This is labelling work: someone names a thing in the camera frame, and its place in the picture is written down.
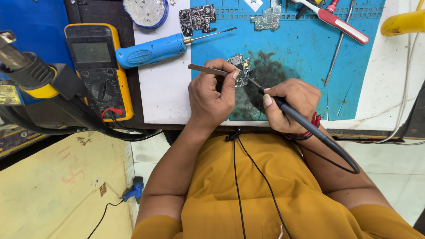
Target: soldering iron handle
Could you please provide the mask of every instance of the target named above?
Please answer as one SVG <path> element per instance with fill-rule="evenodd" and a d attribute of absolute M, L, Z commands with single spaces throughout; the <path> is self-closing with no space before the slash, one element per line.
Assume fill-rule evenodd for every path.
<path fill-rule="evenodd" d="M 258 88 L 258 92 L 262 95 L 264 95 L 264 89 L 265 86 L 261 86 Z M 342 159 L 344 159 L 348 165 L 353 169 L 353 171 L 350 171 L 352 174 L 359 174 L 360 169 L 357 166 L 356 162 L 351 158 L 351 156 L 345 152 L 342 147 L 335 143 L 332 139 L 330 139 L 326 134 L 324 134 L 320 129 L 318 129 L 316 126 L 314 126 L 310 121 L 308 121 L 304 116 L 302 116 L 298 111 L 296 111 L 294 108 L 292 108 L 290 105 L 286 103 L 285 98 L 273 96 L 272 97 L 278 107 L 283 111 L 285 114 L 289 115 L 291 118 L 293 118 L 296 122 L 298 122 L 301 126 L 303 126 L 307 131 L 310 131 L 311 134 L 316 136 L 322 143 L 324 143 L 327 147 L 329 147 L 331 150 L 333 150 L 335 153 L 337 153 L 339 156 L 341 156 Z"/>
<path fill-rule="evenodd" d="M 154 64 L 160 60 L 176 57 L 186 52 L 186 44 L 183 41 L 183 34 L 177 33 L 147 43 L 118 48 L 115 51 L 116 60 L 125 69 Z"/>

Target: red bracelet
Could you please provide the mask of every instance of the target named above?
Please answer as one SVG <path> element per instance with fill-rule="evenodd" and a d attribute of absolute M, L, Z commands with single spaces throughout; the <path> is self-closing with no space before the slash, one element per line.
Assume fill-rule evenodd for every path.
<path fill-rule="evenodd" d="M 320 115 L 318 115 L 317 112 L 314 112 L 313 117 L 312 117 L 312 124 L 318 128 L 320 126 L 320 120 L 321 119 L 322 119 L 322 117 Z M 290 140 L 306 140 L 306 139 L 309 139 L 311 136 L 313 136 L 313 134 L 310 133 L 310 131 L 307 131 L 307 132 L 302 133 L 302 134 L 284 133 L 283 135 L 287 139 L 290 139 Z"/>

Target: mustard yellow shirt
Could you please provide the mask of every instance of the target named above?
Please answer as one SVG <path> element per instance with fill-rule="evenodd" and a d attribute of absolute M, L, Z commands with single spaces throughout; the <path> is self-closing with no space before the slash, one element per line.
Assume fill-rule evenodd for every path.
<path fill-rule="evenodd" d="M 169 216 L 141 221 L 132 239 L 243 238 L 233 166 L 233 142 L 212 135 L 199 151 L 181 223 Z M 246 150 L 267 177 L 293 239 L 425 239 L 394 210 L 350 210 L 325 196 L 299 149 L 273 134 L 242 134 Z M 236 142 L 236 169 L 246 238 L 277 239 L 281 221 L 269 187 Z M 289 238 L 283 230 L 283 239 Z"/>

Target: circuit board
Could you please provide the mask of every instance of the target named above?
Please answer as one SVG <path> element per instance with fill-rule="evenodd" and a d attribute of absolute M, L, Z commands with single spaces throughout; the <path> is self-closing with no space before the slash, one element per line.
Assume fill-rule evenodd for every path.
<path fill-rule="evenodd" d="M 227 61 L 234 65 L 236 68 L 241 70 L 238 77 L 236 78 L 235 87 L 242 87 L 249 84 L 248 77 L 254 79 L 254 72 L 252 70 L 251 64 L 249 63 L 249 58 L 245 58 L 242 54 L 237 54 L 234 57 L 227 59 Z"/>
<path fill-rule="evenodd" d="M 254 30 L 262 31 L 270 29 L 275 31 L 279 28 L 279 19 L 281 18 L 282 4 L 277 4 L 277 0 L 272 0 L 270 8 L 263 9 L 262 16 L 250 18 L 250 23 L 254 23 Z"/>
<path fill-rule="evenodd" d="M 180 10 L 178 14 L 181 31 L 185 37 L 192 36 L 194 29 L 201 29 L 202 33 L 217 30 L 217 28 L 210 28 L 210 23 L 216 21 L 214 4 Z"/>

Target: fingernail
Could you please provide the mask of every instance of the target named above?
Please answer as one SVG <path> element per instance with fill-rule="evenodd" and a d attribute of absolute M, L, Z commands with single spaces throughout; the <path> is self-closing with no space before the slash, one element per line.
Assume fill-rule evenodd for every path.
<path fill-rule="evenodd" d="M 264 96 L 263 96 L 263 102 L 264 102 L 264 105 L 265 106 L 269 106 L 269 105 L 271 105 L 273 103 L 273 101 L 272 101 L 272 99 L 271 99 L 271 97 L 270 97 L 269 94 L 264 94 Z"/>
<path fill-rule="evenodd" d="M 236 69 L 236 71 L 233 72 L 233 78 L 236 79 L 240 72 L 241 72 L 241 70 Z"/>

